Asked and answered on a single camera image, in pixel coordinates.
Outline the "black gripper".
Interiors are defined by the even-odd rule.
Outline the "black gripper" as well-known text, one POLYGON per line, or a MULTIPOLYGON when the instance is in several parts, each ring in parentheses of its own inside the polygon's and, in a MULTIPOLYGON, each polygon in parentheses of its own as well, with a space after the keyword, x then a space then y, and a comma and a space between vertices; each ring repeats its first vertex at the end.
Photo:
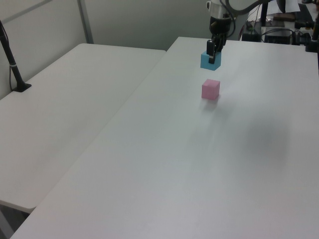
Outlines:
POLYGON ((221 52, 226 44, 227 36, 230 30, 231 18, 215 18, 210 17, 209 30, 211 32, 211 40, 207 41, 206 54, 209 56, 208 62, 215 63, 216 52, 221 52))

